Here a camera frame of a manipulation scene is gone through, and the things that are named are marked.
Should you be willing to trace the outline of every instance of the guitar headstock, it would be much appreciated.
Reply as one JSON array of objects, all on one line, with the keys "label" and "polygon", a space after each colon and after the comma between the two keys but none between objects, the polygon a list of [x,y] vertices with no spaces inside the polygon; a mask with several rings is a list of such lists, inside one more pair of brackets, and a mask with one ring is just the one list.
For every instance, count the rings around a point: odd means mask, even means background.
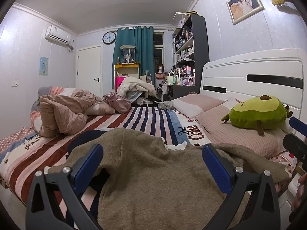
[{"label": "guitar headstock", "polygon": [[272,4],[274,6],[276,5],[283,5],[286,2],[286,0],[272,0]]}]

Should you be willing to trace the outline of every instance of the air conditioner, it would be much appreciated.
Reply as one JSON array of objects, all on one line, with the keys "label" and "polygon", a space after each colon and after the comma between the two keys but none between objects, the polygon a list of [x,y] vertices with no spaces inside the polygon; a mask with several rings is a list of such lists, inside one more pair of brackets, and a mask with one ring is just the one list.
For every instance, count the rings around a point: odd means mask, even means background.
[{"label": "air conditioner", "polygon": [[64,30],[51,25],[47,28],[45,38],[47,40],[56,41],[60,44],[67,45],[70,42],[71,35]]}]

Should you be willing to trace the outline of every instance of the white door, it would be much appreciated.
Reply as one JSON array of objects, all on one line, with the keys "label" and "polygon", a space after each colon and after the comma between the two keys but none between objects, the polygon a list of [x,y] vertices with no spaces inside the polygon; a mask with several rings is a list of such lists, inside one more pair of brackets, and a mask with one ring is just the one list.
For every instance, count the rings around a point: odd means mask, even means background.
[{"label": "white door", "polygon": [[100,62],[101,47],[78,51],[78,88],[101,97]]}]

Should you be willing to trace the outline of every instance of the finger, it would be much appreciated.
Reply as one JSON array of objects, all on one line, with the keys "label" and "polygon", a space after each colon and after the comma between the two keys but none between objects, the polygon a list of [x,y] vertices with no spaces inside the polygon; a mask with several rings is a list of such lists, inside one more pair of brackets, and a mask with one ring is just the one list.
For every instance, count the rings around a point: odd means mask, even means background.
[{"label": "finger", "polygon": [[300,199],[304,194],[304,185],[301,184],[300,187],[297,189],[297,192],[296,192],[296,198],[297,199]]},{"label": "finger", "polygon": [[301,176],[301,177],[297,180],[297,182],[298,182],[298,183],[305,183],[305,182],[306,182],[306,178],[307,178],[307,173],[304,174],[303,176]]},{"label": "finger", "polygon": [[301,205],[302,201],[301,200],[295,200],[292,205],[291,205],[291,211],[295,211],[296,209],[298,209]]}]

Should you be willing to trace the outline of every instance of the stuffed toy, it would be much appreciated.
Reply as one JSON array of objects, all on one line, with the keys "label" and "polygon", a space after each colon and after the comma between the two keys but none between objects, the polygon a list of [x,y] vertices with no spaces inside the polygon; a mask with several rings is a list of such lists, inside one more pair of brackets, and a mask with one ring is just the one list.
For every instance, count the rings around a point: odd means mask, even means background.
[{"label": "stuffed toy", "polygon": [[221,121],[227,123],[230,120],[239,128],[256,129],[258,134],[263,136],[264,130],[280,127],[292,114],[289,106],[284,107],[278,98],[263,95],[238,103]]}]

